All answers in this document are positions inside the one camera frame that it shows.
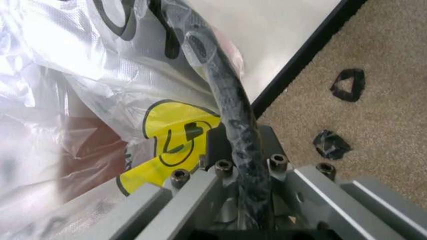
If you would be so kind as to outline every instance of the clear plastic bag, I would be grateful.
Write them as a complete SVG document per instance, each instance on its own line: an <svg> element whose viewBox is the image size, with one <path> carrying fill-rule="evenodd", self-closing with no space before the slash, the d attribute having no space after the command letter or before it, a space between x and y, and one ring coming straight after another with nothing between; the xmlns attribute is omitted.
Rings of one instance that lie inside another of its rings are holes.
<svg viewBox="0 0 427 240"><path fill-rule="evenodd" d="M104 3L0 2L1 237L84 231L140 185L194 168L220 122L156 6Z"/></svg>

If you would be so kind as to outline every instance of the yellow logo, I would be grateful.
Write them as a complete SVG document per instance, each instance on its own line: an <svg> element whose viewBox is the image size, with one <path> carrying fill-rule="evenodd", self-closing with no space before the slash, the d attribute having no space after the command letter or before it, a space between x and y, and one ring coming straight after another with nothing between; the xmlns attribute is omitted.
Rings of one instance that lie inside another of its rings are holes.
<svg viewBox="0 0 427 240"><path fill-rule="evenodd" d="M206 153L206 132L220 124L217 114L190 104L163 100L146 112L142 131L155 139L154 158L117 177L117 185L131 194L144 183L161 186L176 169L192 171Z"/></svg>

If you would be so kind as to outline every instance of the black cable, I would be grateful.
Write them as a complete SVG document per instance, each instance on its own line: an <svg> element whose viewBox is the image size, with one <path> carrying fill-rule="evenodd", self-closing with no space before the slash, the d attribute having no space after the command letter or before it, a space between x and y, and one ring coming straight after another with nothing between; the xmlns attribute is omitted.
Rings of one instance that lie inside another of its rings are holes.
<svg viewBox="0 0 427 240"><path fill-rule="evenodd" d="M271 220L271 183L263 159L257 122L243 86L208 24L181 0L151 0L177 36L188 62L208 81L239 171L242 229L267 229Z"/></svg>

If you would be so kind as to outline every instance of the hex socket bolt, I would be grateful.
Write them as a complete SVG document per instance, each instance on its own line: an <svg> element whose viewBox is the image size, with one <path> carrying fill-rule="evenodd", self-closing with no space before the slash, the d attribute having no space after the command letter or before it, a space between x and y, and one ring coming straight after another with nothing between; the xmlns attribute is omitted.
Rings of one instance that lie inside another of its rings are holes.
<svg viewBox="0 0 427 240"><path fill-rule="evenodd" d="M286 171L288 168L288 157L283 154L273 154L270 157L270 168L274 171Z"/></svg>
<svg viewBox="0 0 427 240"><path fill-rule="evenodd" d="M182 188L189 179L190 173L185 169L176 169L170 175L170 182L172 183L172 186L177 189Z"/></svg>
<svg viewBox="0 0 427 240"><path fill-rule="evenodd" d="M220 178L230 177L233 174L233 164L230 161L221 159L215 162L215 173Z"/></svg>
<svg viewBox="0 0 427 240"><path fill-rule="evenodd" d="M334 181L335 175L337 174L337 169L335 169L334 165L327 163L327 162L321 162L316 165L316 169L319 170L323 175L325 175L328 179Z"/></svg>

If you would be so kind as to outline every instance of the black baseboard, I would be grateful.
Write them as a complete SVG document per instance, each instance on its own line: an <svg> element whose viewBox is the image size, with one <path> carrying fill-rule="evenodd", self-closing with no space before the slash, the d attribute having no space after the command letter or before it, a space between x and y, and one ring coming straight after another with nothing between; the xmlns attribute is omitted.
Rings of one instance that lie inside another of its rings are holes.
<svg viewBox="0 0 427 240"><path fill-rule="evenodd" d="M342 0L296 52L284 68L252 103L253 112L259 118L272 102L285 90L313 57L329 42L344 23L367 0Z"/></svg>

